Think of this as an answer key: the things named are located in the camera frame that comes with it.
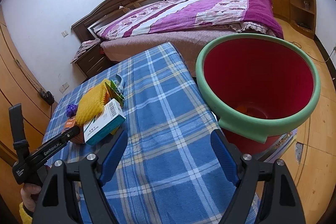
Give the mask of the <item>yellow sleeve forearm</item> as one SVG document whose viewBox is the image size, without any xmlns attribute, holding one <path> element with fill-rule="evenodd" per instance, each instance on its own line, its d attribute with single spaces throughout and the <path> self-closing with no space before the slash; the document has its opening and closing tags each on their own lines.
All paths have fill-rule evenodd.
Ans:
<svg viewBox="0 0 336 224">
<path fill-rule="evenodd" d="M 27 213 L 23 202 L 19 204 L 19 215 L 23 224 L 32 224 L 33 217 Z"/>
</svg>

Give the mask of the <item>left hand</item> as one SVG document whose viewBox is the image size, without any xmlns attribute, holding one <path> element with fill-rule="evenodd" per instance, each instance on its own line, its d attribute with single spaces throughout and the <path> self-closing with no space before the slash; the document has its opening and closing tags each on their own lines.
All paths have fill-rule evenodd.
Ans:
<svg viewBox="0 0 336 224">
<path fill-rule="evenodd" d="M 40 186 L 29 183 L 24 184 L 21 188 L 23 205 L 32 213 L 36 207 L 36 201 L 33 199 L 33 195 L 38 195 L 41 192 L 41 189 L 42 188 Z"/>
</svg>

